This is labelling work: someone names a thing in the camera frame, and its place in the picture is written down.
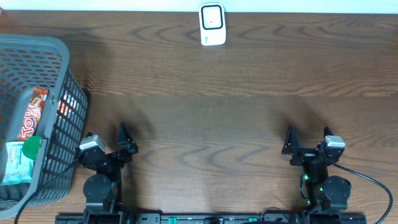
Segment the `green lid jar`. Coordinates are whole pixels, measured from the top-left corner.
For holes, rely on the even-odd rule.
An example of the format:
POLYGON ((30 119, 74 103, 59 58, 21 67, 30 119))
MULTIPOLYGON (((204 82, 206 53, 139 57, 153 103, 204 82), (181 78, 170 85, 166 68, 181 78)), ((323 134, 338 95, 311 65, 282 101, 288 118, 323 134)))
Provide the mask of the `green lid jar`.
POLYGON ((28 140, 24 141, 22 145, 22 153, 29 159, 36 160, 38 151, 42 147, 41 136, 31 136, 28 140))

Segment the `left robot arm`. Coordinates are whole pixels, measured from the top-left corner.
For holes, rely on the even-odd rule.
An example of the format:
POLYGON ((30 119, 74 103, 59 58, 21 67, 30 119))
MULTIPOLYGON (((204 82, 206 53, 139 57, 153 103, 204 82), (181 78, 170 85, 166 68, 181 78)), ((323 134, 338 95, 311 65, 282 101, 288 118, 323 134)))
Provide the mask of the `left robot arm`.
POLYGON ((89 133, 76 149, 78 163, 96 172, 83 187, 87 212, 111 213, 121 202, 121 169, 138 153, 138 146, 123 122, 119 124, 118 146, 118 151, 107 154, 104 141, 89 133))

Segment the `red Top chocolate bar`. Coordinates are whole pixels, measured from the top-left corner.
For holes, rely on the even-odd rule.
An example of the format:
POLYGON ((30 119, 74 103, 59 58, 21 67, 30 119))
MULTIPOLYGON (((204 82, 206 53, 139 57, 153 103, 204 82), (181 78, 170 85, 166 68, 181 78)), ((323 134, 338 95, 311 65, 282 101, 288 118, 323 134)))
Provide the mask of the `red Top chocolate bar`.
POLYGON ((24 114, 18 140, 26 141, 33 136, 40 123, 49 90, 35 87, 24 114))

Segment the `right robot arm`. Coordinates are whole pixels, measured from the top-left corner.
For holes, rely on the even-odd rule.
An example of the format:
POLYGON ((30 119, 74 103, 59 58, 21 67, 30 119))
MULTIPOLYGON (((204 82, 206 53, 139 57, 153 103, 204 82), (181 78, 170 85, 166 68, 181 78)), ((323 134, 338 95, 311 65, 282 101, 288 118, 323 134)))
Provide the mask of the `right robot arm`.
POLYGON ((290 165, 303 167, 300 194, 316 212, 340 212, 348 208, 351 183, 337 175, 328 174, 328 166, 339 161, 345 151, 342 137, 335 136, 329 127, 316 147, 301 147, 294 126, 287 129, 282 153, 291 155, 290 165))

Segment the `teal white snack packet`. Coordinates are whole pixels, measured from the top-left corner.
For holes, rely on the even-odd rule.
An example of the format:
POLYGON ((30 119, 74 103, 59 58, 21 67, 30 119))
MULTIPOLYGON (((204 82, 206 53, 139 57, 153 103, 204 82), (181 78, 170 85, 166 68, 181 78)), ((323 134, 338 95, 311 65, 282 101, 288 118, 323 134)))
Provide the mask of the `teal white snack packet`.
POLYGON ((34 171, 34 160, 23 153, 23 141, 7 142, 7 163, 1 185, 31 183, 34 171))

